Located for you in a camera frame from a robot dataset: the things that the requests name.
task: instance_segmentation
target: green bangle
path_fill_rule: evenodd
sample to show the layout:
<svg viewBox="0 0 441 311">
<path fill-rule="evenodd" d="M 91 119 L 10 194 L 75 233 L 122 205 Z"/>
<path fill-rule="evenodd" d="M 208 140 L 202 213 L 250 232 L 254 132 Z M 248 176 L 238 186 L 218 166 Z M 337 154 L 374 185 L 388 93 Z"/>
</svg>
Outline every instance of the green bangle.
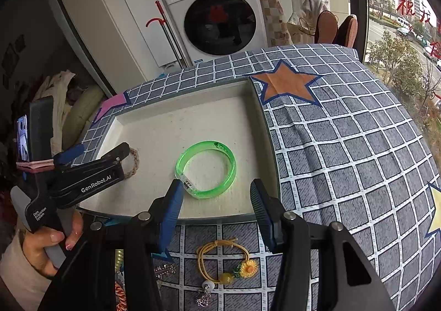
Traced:
<svg viewBox="0 0 441 311">
<path fill-rule="evenodd" d="M 199 152 L 204 150 L 219 150 L 222 153 L 225 153 L 230 161 L 230 167 L 228 169 L 227 177 L 225 180 L 218 185 L 217 187 L 210 189 L 208 191 L 200 191 L 196 189 L 193 184 L 188 180 L 186 175 L 184 174 L 184 167 L 187 162 L 197 155 Z M 236 177 L 236 160 L 234 159 L 234 155 L 232 151 L 224 144 L 215 141 L 204 141 L 194 144 L 189 147 L 182 155 L 179 157 L 176 168 L 175 168 L 175 176 L 176 178 L 182 181 L 185 190 L 193 197 L 197 199 L 208 199 L 221 195 L 224 191 L 226 191 L 234 181 Z"/>
</svg>

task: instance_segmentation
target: metal screw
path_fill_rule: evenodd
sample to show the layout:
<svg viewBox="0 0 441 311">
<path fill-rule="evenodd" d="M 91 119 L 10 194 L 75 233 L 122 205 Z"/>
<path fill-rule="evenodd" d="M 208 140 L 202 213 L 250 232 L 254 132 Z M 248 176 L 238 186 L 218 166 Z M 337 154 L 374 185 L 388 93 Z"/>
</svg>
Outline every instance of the metal screw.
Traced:
<svg viewBox="0 0 441 311">
<path fill-rule="evenodd" d="M 90 229 L 93 231 L 97 231 L 100 230 L 102 227 L 102 223 L 100 221 L 94 221 L 91 225 L 90 225 Z"/>
<path fill-rule="evenodd" d="M 142 221 L 149 220 L 151 217 L 150 213 L 148 211 L 143 211 L 142 213 L 138 214 L 138 219 Z"/>
<path fill-rule="evenodd" d="M 345 227 L 339 221 L 333 221 L 331 227 L 338 232 L 341 232 Z"/>
<path fill-rule="evenodd" d="M 285 211 L 283 213 L 283 216 L 285 217 L 285 219 L 294 220 L 297 215 L 293 211 Z"/>
</svg>

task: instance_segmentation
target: blue gripper pad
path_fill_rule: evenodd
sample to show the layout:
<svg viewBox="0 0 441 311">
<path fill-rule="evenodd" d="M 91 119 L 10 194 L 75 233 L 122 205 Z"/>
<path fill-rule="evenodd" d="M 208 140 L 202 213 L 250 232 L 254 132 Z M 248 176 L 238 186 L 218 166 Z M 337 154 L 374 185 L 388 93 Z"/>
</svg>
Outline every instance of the blue gripper pad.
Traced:
<svg viewBox="0 0 441 311">
<path fill-rule="evenodd" d="M 82 155 L 84 153 L 84 145 L 83 144 L 75 144 L 71 148 L 65 150 L 64 152 L 60 152 L 54 156 L 54 164 L 59 166 L 61 164 L 67 164 L 70 161 L 73 161 L 76 157 Z"/>
<path fill-rule="evenodd" d="M 175 179 L 170 188 L 173 189 L 169 189 L 167 194 L 171 192 L 173 195 L 168 204 L 167 210 L 164 212 L 164 218 L 160 224 L 158 247 L 161 252 L 163 252 L 171 242 L 179 212 L 181 211 L 182 201 L 184 200 L 185 190 L 180 180 Z"/>
<path fill-rule="evenodd" d="M 263 183 L 259 179 L 254 179 L 250 185 L 250 198 L 253 205 L 254 214 L 256 215 L 257 224 L 259 225 L 260 234 L 266 247 L 273 251 L 276 247 L 273 233 L 273 223 L 271 222 L 268 210 L 265 207 L 262 195 L 259 192 L 263 187 Z"/>
</svg>

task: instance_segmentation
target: phone screen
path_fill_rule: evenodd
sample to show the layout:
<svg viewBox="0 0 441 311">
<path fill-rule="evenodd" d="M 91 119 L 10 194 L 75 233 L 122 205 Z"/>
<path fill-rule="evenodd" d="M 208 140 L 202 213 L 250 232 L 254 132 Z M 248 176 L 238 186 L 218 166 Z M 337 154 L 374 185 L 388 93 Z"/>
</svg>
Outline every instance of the phone screen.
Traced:
<svg viewBox="0 0 441 311">
<path fill-rule="evenodd" d="M 29 162 L 27 116 L 24 115 L 17 120 L 17 149 L 18 158 Z"/>
</svg>

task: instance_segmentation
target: fingernail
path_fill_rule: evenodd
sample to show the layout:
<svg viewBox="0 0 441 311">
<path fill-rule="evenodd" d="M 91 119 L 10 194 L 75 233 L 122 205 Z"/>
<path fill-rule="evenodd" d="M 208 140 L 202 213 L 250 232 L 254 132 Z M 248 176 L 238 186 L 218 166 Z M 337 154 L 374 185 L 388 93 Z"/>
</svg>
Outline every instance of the fingernail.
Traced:
<svg viewBox="0 0 441 311">
<path fill-rule="evenodd" d="M 51 241 L 53 243 L 59 243 L 64 239 L 64 234 L 62 232 L 52 232 L 51 233 Z"/>
</svg>

